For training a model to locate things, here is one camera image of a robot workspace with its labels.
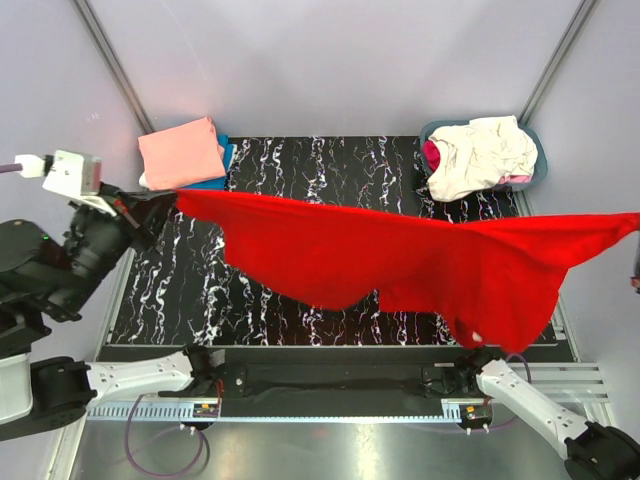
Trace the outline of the red t shirt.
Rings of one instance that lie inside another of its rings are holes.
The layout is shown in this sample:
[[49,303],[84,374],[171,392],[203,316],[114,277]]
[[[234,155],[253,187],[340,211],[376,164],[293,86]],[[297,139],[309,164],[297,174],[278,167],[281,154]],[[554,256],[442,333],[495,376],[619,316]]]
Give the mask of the red t shirt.
[[225,261],[326,310],[376,293],[384,312],[436,313],[467,347],[519,353],[546,328],[568,271],[639,228],[637,213],[453,224],[241,192],[181,190],[178,209],[218,225]]

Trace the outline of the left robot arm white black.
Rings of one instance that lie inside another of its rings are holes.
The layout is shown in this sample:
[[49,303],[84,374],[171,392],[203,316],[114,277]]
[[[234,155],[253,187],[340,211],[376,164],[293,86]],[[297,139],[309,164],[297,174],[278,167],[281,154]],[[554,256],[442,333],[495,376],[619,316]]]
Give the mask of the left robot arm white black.
[[46,318],[77,322],[81,310],[131,248],[153,251],[176,202],[172,191],[125,192],[101,184],[108,212],[71,201],[63,243],[24,219],[1,225],[1,438],[66,427],[104,402],[146,394],[219,397],[221,378],[203,346],[131,363],[59,356],[32,362],[50,335]]

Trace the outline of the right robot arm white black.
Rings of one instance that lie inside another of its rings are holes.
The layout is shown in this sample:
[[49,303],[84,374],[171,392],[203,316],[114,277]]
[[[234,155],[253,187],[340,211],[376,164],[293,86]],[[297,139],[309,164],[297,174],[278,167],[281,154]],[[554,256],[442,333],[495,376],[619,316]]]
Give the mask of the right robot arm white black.
[[572,479],[639,477],[639,443],[622,430],[589,421],[551,400],[508,363],[486,349],[455,362],[454,384],[466,396],[480,393],[504,404],[558,453]]

